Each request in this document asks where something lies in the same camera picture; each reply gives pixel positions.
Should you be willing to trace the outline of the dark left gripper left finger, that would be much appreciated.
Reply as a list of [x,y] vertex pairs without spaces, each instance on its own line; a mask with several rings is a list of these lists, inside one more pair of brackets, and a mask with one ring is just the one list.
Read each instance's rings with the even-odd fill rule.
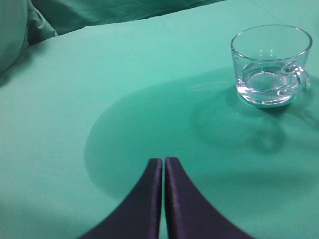
[[82,239],[157,239],[162,202],[162,160],[152,158],[140,179],[121,202]]

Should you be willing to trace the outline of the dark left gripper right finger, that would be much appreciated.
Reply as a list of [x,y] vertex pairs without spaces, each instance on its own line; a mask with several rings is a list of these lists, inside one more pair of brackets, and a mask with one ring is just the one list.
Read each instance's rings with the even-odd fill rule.
[[164,208],[170,239],[251,239],[201,194],[177,157],[165,159]]

